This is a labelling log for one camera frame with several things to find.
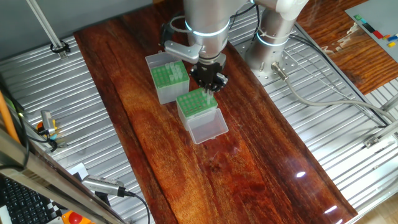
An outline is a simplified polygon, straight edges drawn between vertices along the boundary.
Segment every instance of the reddish-brown wood grain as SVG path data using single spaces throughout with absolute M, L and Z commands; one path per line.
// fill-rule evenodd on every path
M 194 145 L 175 102 L 159 104 L 145 57 L 162 50 L 160 25 L 180 8 L 179 1 L 162 2 L 75 33 L 156 222 L 324 224 L 353 218 L 356 211 L 233 46 L 223 51 L 228 86 L 215 96 L 228 133 Z M 197 88 L 191 83 L 191 90 Z M 299 172 L 305 175 L 297 177 Z
M 310 0 L 298 23 L 358 89 L 368 94 L 398 77 L 398 63 L 345 13 L 363 2 L 366 0 Z

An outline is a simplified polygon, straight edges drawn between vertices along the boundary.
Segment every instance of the wooden table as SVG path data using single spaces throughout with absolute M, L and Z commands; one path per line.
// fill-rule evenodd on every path
M 363 2 L 366 0 L 310 0 L 298 23 L 358 89 L 368 94 L 398 77 L 398 63 L 345 13 Z
M 145 57 L 162 50 L 160 25 L 181 6 L 162 2 L 75 33 L 156 222 L 334 224 L 353 218 L 356 211 L 232 45 L 223 51 L 228 86 L 215 96 L 228 133 L 194 145 L 176 103 L 159 104 Z M 196 88 L 191 80 L 190 89 Z

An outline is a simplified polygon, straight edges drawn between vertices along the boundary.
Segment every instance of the pipette tip box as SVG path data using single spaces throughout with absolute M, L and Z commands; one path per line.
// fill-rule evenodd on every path
M 155 83 L 160 104 L 173 102 L 178 96 L 188 93 L 189 76 L 178 58 L 162 52 L 145 58 Z
M 202 88 L 177 97 L 178 115 L 195 144 L 228 132 L 223 114 L 217 106 L 214 96 L 208 98 Z

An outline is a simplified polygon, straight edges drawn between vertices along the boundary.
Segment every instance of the silver ridged metal surface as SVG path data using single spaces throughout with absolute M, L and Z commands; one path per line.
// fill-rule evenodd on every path
M 256 10 L 252 9 L 236 21 L 238 23 L 232 26 L 229 39 L 244 57 L 256 28 Z M 295 28 L 293 33 L 308 38 L 299 28 Z M 325 83 L 331 87 L 334 84 L 351 100 L 367 101 L 377 107 L 398 94 L 398 80 L 393 80 L 366 99 L 346 77 L 340 75 L 343 74 L 340 70 L 334 69 L 308 45 L 293 39 L 288 41 L 284 57 L 282 66 L 292 85 L 310 101 L 346 99 Z M 371 120 L 353 105 L 304 105 L 275 74 L 261 82 L 343 196 L 358 211 L 357 218 L 398 192 L 395 184 L 398 178 L 398 145 L 395 140 L 388 139 L 370 149 L 363 143 L 381 130 L 380 123 Z M 398 109 L 392 110 L 391 114 L 398 118 Z
M 57 142 L 67 148 L 50 155 L 64 168 L 83 163 L 89 174 L 117 179 L 143 198 L 137 179 L 113 128 L 85 61 L 71 37 L 67 60 L 49 47 L 0 62 L 0 72 L 14 98 L 25 108 L 35 126 L 40 110 L 50 110 L 57 121 Z M 136 198 L 109 196 L 111 207 L 125 221 L 147 223 L 147 212 Z
M 253 9 L 237 17 L 230 29 L 229 40 L 242 55 L 250 46 L 256 24 L 256 10 Z M 305 37 L 299 29 L 294 32 Z M 0 62 L 3 79 L 25 107 L 25 116 L 32 125 L 40 122 L 40 110 L 51 111 L 59 130 L 57 141 L 65 141 L 68 146 L 51 156 L 64 168 L 82 162 L 89 174 L 118 179 L 128 189 L 142 195 L 75 39 L 71 37 L 64 41 L 71 47 L 68 60 L 61 61 L 47 46 L 42 47 Z M 331 101 L 345 98 L 324 83 L 335 85 L 350 99 L 365 99 L 346 77 L 339 75 L 307 45 L 289 40 L 285 57 L 283 66 L 294 88 L 306 99 Z M 391 185 L 398 176 L 396 143 L 383 145 L 380 148 L 383 150 L 378 153 L 378 149 L 366 149 L 363 144 L 381 130 L 379 123 L 353 105 L 303 105 L 277 75 L 267 77 L 264 88 L 360 215 L 397 192 L 398 189 Z M 398 81 L 383 88 L 377 90 L 380 93 L 368 95 L 376 106 L 398 93 Z M 392 114 L 398 118 L 398 111 Z M 109 201 L 126 220 L 146 222 L 145 207 L 137 199 L 110 197 Z

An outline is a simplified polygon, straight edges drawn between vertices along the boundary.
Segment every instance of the white cable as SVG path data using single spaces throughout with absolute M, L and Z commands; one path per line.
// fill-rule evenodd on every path
M 174 21 L 176 21 L 177 19 L 184 19 L 185 18 L 185 16 L 176 16 L 176 17 L 174 17 L 171 21 L 170 21 L 170 27 L 175 31 L 175 32 L 181 32 L 181 33 L 185 33 L 185 34 L 190 34 L 190 33 L 192 33 L 192 31 L 191 30 L 183 30 L 183 29 L 179 29 L 179 28 L 176 28 L 175 26 L 173 26 L 173 22 Z
M 311 102 L 308 101 L 304 98 L 302 98 L 293 88 L 292 84 L 290 83 L 289 79 L 285 80 L 286 85 L 290 88 L 291 92 L 298 98 L 298 100 L 300 100 L 302 103 L 305 103 L 306 105 L 310 105 L 310 106 L 331 106 L 331 105 L 340 105 L 340 104 L 351 104 L 351 105 L 359 105 L 359 106 L 364 106 L 367 108 L 371 108 L 377 112 L 379 112 L 380 114 L 382 114 L 383 116 L 385 116 L 386 118 L 388 118 L 391 122 L 395 122 L 396 119 L 393 118 L 391 115 L 389 115 L 388 113 L 386 113 L 385 111 L 383 111 L 382 109 L 370 105 L 368 103 L 365 102 L 361 102 L 361 101 L 356 101 L 356 100 L 339 100 L 339 101 L 331 101 L 331 102 L 321 102 L 321 103 L 316 103 L 316 102 Z

